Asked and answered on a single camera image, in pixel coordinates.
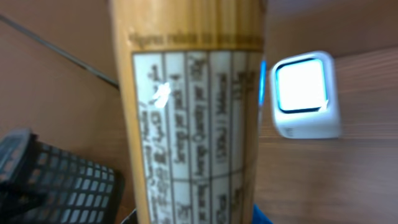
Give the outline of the orange pasta packet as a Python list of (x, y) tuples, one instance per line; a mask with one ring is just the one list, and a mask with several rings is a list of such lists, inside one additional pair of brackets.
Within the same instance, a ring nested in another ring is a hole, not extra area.
[(251, 223), (267, 2), (110, 0), (139, 223)]

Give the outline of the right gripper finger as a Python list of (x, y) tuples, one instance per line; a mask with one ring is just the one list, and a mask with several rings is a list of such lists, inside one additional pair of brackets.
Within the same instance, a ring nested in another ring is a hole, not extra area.
[(254, 204), (251, 224), (273, 224), (260, 208)]

